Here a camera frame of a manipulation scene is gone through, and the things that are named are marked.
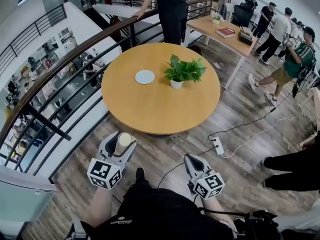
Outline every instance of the small potted plant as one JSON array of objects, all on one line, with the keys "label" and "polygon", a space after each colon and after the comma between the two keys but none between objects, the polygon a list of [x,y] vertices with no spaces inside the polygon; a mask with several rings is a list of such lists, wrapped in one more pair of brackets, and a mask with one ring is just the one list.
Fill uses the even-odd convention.
[{"label": "small potted plant", "polygon": [[212,23],[219,25],[220,22],[222,21],[222,16],[219,13],[214,12],[212,15]]},{"label": "small potted plant", "polygon": [[171,87],[180,89],[184,81],[201,80],[201,76],[205,73],[206,67],[202,64],[201,58],[192,59],[192,62],[179,60],[178,56],[172,55],[170,59],[170,68],[164,73],[166,78],[170,80]]}]

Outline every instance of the white disc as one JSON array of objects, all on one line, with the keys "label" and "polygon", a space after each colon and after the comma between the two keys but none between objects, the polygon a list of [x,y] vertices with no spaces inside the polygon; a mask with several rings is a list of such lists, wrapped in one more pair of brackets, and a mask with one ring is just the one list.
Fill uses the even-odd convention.
[{"label": "white disc", "polygon": [[142,85],[150,84],[155,80],[155,74],[150,70],[141,70],[135,74],[135,80]]}]

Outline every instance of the black shoe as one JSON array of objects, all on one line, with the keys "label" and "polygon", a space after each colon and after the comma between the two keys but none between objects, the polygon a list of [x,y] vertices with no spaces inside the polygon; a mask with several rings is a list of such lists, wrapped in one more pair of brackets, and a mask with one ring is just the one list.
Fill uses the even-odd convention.
[{"label": "black shoe", "polygon": [[135,181],[136,182],[144,181],[145,176],[146,176],[145,169],[143,169],[142,167],[139,167],[138,169],[136,169],[136,172],[135,172]]}]

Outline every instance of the office chair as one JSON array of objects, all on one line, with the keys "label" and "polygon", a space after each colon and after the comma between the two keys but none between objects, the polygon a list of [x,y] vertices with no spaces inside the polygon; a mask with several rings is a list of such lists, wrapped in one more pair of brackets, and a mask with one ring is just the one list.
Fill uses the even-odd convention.
[{"label": "office chair", "polygon": [[253,11],[247,11],[239,5],[235,5],[231,23],[239,27],[248,27],[253,14]]}]

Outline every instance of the khaki shorts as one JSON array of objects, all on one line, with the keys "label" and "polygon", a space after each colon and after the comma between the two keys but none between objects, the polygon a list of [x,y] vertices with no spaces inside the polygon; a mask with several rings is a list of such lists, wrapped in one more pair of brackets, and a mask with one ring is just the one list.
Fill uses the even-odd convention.
[{"label": "khaki shorts", "polygon": [[289,83],[293,78],[288,75],[283,66],[279,67],[276,71],[274,71],[271,76],[276,80],[276,83],[279,86],[284,86]]}]

